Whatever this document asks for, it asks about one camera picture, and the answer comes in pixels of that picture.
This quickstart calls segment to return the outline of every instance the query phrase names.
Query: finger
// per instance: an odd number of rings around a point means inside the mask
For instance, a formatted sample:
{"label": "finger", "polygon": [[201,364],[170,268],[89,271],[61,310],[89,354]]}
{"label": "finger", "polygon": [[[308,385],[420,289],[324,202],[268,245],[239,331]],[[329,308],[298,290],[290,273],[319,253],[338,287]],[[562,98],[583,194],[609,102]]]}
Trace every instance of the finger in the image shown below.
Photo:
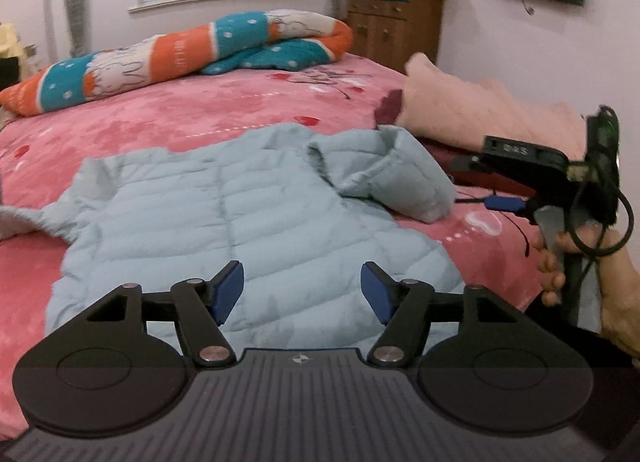
{"label": "finger", "polygon": [[531,241],[531,246],[538,251],[546,249],[545,238],[542,236],[542,232],[540,230],[536,231],[536,235]]}
{"label": "finger", "polygon": [[[578,238],[585,245],[591,248],[596,246],[601,233],[602,226],[600,224],[585,225],[576,230]],[[566,253],[578,254],[581,252],[568,232],[558,233],[556,243],[558,244],[558,247]]]}
{"label": "finger", "polygon": [[542,275],[541,285],[545,292],[556,293],[566,283],[566,277],[562,273],[545,273]]}
{"label": "finger", "polygon": [[541,273],[552,273],[557,271],[558,261],[556,260],[556,256],[546,249],[540,251],[538,256],[538,270]]}
{"label": "finger", "polygon": [[544,293],[542,303],[545,307],[554,307],[560,303],[560,296],[557,293]]}

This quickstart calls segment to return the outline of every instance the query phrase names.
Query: dresser drawer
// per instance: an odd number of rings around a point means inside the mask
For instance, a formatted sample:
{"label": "dresser drawer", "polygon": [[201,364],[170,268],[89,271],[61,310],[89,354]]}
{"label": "dresser drawer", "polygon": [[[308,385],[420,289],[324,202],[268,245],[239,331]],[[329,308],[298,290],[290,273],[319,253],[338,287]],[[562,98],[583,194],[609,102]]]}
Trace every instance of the dresser drawer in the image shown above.
{"label": "dresser drawer", "polygon": [[382,17],[407,20],[409,2],[395,0],[349,0],[349,13],[361,15],[378,15]]}
{"label": "dresser drawer", "polygon": [[385,17],[398,18],[401,20],[407,20],[409,14],[409,2],[402,2],[396,0],[380,0],[380,8],[382,14]]}
{"label": "dresser drawer", "polygon": [[381,0],[349,0],[348,11],[361,15],[382,15],[385,9]]}

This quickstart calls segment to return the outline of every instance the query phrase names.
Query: bed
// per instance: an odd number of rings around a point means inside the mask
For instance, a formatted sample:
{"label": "bed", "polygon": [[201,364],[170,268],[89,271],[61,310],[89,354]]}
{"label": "bed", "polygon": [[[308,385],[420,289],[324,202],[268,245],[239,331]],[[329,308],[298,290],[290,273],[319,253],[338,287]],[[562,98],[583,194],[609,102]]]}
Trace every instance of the bed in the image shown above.
{"label": "bed", "polygon": [[[397,72],[346,55],[337,64],[293,73],[189,76],[19,119],[0,132],[2,203],[40,208],[55,201],[88,157],[152,147],[182,152],[282,122],[322,134],[374,128],[376,108],[403,81]],[[473,187],[458,192],[462,198],[485,194]],[[474,204],[459,205],[430,225],[397,220],[440,241],[466,283],[486,285],[520,309],[539,292],[535,258],[525,256],[534,229],[525,221]],[[12,371],[44,334],[50,286],[60,277],[65,251],[62,240],[41,233],[0,243],[0,439],[26,428],[12,392]]]}

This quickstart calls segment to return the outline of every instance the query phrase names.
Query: pink pillow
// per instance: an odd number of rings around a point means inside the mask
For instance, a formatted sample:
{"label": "pink pillow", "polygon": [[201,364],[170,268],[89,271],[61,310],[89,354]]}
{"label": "pink pillow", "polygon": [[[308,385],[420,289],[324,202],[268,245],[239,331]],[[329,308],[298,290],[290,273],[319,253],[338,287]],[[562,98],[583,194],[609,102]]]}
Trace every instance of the pink pillow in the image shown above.
{"label": "pink pillow", "polygon": [[417,137],[473,152],[486,135],[561,150],[584,158],[586,126],[566,103],[527,105],[497,80],[469,83],[440,71],[424,54],[406,64],[402,112],[396,125]]}
{"label": "pink pillow", "polygon": [[[376,125],[394,125],[402,111],[402,91],[390,90],[389,94],[380,102],[374,112]],[[487,189],[496,189],[513,195],[532,197],[535,195],[531,188],[511,181],[496,173],[483,173],[481,171],[455,171],[451,168],[452,161],[459,155],[470,155],[468,150],[454,148],[438,143],[426,137],[417,137],[420,144],[433,156],[436,162],[449,175],[457,185],[479,186]]]}

